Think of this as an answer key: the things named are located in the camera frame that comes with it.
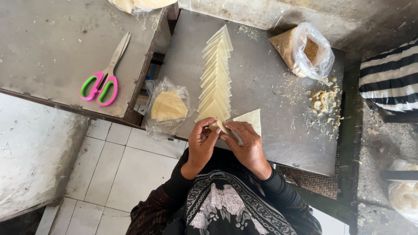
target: striped cloth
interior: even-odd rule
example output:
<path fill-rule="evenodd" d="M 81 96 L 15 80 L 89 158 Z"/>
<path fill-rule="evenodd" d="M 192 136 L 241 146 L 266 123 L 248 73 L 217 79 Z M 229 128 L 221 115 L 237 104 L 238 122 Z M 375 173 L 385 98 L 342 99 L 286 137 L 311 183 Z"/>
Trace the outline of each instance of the striped cloth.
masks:
<path fill-rule="evenodd" d="M 362 62 L 359 91 L 392 113 L 418 113 L 418 38 Z"/>

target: plastic bag of dough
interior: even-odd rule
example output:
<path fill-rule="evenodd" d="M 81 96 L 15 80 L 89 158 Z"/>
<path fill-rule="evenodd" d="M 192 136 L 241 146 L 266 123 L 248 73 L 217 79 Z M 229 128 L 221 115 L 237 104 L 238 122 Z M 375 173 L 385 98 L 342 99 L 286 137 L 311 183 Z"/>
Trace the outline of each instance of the plastic bag of dough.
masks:
<path fill-rule="evenodd" d="M 147 136 L 154 141 L 172 138 L 195 109 L 186 87 L 174 85 L 167 77 L 145 81 L 149 99 L 145 114 Z"/>
<path fill-rule="evenodd" d="M 157 8 L 163 8 L 171 5 L 177 0 L 108 0 L 119 10 L 129 14 L 140 15 L 150 12 Z"/>
<path fill-rule="evenodd" d="M 308 22 L 269 38 L 293 73 L 310 77 L 327 85 L 324 80 L 334 64 L 334 53 L 328 40 Z"/>
<path fill-rule="evenodd" d="M 418 165 L 405 160 L 394 160 L 391 171 L 418 171 Z M 389 185 L 389 201 L 403 217 L 418 227 L 418 183 L 394 182 Z"/>

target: metal table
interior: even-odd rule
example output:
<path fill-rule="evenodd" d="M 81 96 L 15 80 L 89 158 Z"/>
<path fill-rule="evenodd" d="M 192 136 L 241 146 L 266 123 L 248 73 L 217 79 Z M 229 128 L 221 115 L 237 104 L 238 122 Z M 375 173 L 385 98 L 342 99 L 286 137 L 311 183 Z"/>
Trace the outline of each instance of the metal table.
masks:
<path fill-rule="evenodd" d="M 268 160 L 319 174 L 334 174 L 336 138 L 330 139 L 329 134 L 337 131 L 333 132 L 331 123 L 326 123 L 328 116 L 318 117 L 309 112 L 311 102 L 306 93 L 327 87 L 294 75 L 268 41 L 274 34 L 183 9 L 159 79 L 167 76 L 174 84 L 186 86 L 191 104 L 197 108 L 202 91 L 198 85 L 203 74 L 201 51 L 224 24 L 234 47 L 228 60 L 232 118 L 260 108 L 263 150 Z M 341 87 L 344 53 L 334 50 L 334 54 L 336 59 L 329 78 L 336 77 Z M 197 115 L 195 112 L 184 121 L 177 137 L 188 138 Z M 217 146 L 228 148 L 222 140 Z"/>
<path fill-rule="evenodd" d="M 133 111 L 168 7 L 135 16 L 106 0 L 5 1 L 0 10 L 0 92 L 83 115 L 138 124 Z M 115 69 L 118 94 L 106 107 L 79 89 L 132 37 Z"/>

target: scissors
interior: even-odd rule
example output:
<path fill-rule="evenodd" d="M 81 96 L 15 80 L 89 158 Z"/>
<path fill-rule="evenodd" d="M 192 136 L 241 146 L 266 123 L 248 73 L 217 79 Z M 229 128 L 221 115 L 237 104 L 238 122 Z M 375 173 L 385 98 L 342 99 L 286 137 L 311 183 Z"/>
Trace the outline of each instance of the scissors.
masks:
<path fill-rule="evenodd" d="M 97 96 L 97 103 L 99 105 L 107 106 L 113 102 L 117 93 L 117 80 L 116 80 L 116 77 L 113 75 L 113 69 L 115 68 L 116 64 L 119 62 L 119 59 L 122 57 L 123 52 L 125 51 L 126 46 L 129 43 L 130 36 L 131 36 L 131 32 L 128 32 L 122 38 L 122 40 L 120 41 L 119 45 L 116 48 L 116 51 L 113 53 L 112 59 L 110 60 L 110 63 L 107 66 L 107 68 L 102 72 L 93 73 L 92 75 L 90 75 L 88 79 L 86 79 L 86 81 L 84 81 L 83 85 L 81 85 L 79 94 L 83 100 L 92 100 L 94 96 L 96 95 L 96 93 L 99 93 L 99 96 Z M 107 76 L 107 78 L 105 79 L 101 90 L 98 90 L 105 76 Z M 85 91 L 86 91 L 87 86 L 90 84 L 90 82 L 92 82 L 95 79 L 96 79 L 96 82 L 94 83 L 93 88 L 90 91 L 90 94 L 88 96 L 85 96 Z M 107 102 L 102 102 L 103 98 L 106 95 L 107 90 L 112 84 L 114 87 L 112 97 Z"/>

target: hand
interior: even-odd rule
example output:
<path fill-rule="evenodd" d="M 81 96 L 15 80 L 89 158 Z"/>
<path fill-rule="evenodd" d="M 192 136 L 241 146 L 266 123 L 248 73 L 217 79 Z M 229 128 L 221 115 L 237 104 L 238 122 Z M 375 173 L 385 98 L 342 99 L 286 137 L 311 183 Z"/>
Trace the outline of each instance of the hand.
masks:
<path fill-rule="evenodd" d="M 194 126 L 189 136 L 189 159 L 181 168 L 184 178 L 194 179 L 212 157 L 221 129 L 218 127 L 212 131 L 207 127 L 217 120 L 217 117 L 207 117 Z"/>
<path fill-rule="evenodd" d="M 238 145 L 231 136 L 222 134 L 220 139 L 225 141 L 238 161 L 247 167 L 258 179 L 266 180 L 271 176 L 271 167 L 264 158 L 261 137 L 247 122 L 223 122 L 224 127 L 238 133 L 243 141 Z"/>

